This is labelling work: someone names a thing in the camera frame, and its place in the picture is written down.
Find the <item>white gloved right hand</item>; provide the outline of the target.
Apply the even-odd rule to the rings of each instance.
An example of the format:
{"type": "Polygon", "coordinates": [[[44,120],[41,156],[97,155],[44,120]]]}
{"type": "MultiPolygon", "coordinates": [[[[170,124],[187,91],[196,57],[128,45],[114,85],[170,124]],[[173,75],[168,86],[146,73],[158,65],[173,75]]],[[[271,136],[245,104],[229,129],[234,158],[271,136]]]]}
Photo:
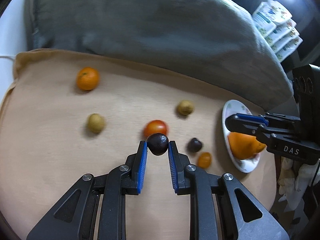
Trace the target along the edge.
{"type": "Polygon", "coordinates": [[[279,194],[281,201],[287,201],[289,211],[295,210],[303,198],[308,186],[319,183],[319,160],[315,165],[302,164],[294,171],[294,165],[298,164],[289,158],[281,158],[281,169],[278,178],[279,194]]]}

